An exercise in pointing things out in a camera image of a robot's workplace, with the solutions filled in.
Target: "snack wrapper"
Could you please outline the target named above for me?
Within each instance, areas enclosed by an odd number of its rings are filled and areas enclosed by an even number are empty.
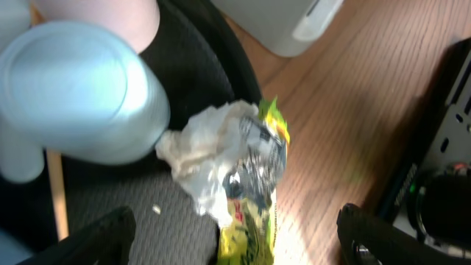
[[[274,263],[275,186],[286,169],[290,137],[276,99],[260,103],[258,118],[241,120],[249,152],[224,178],[227,209],[233,222],[221,229],[218,265]]]

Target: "wooden floor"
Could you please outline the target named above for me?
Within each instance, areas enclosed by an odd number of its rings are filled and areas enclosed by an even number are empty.
[[[469,0],[345,0],[303,55],[277,57],[230,22],[292,145],[278,186],[276,264],[338,264],[336,217],[375,205],[444,50],[471,36]]]

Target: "trash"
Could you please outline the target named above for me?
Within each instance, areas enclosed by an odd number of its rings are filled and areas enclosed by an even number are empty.
[[[209,107],[155,147],[196,212],[218,222],[218,264],[273,264],[275,187],[290,138],[276,99],[260,106],[260,113],[243,101]]]
[[[160,207],[159,207],[158,205],[152,206],[152,210],[153,210],[156,214],[160,214]]]
[[[191,117],[182,132],[164,132],[155,147],[170,165],[174,181],[193,197],[196,212],[210,214],[220,227],[232,222],[222,182],[247,153],[241,118],[257,114],[256,106],[243,101],[208,107]]]

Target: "wooden stick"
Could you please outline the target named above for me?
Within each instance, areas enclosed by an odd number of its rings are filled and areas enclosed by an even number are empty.
[[[56,219],[59,241],[68,236],[67,207],[65,204],[64,178],[62,160],[59,152],[46,150],[49,182],[51,183],[52,204]]]

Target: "yellow green packaging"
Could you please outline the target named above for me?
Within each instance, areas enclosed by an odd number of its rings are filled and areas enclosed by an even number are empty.
[[[273,101],[262,100],[258,118],[279,139],[289,144],[288,125]],[[271,194],[272,206],[260,209],[248,198],[228,199],[227,209],[233,218],[229,227],[221,229],[219,238],[218,265],[272,265],[275,247],[277,217],[276,190]]]
[[[258,210],[249,199],[230,199],[227,209],[232,215],[231,226],[221,230],[218,265],[272,265],[276,236],[273,203],[269,211]]]

